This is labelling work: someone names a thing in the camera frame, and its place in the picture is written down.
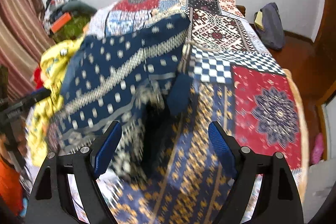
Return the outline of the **orange sleeve forearm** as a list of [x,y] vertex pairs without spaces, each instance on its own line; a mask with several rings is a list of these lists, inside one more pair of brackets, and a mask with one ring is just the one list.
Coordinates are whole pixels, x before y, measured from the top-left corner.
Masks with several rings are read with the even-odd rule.
[[1,156],[0,165],[1,197],[10,211],[18,216],[23,210],[23,188],[20,174],[14,166]]

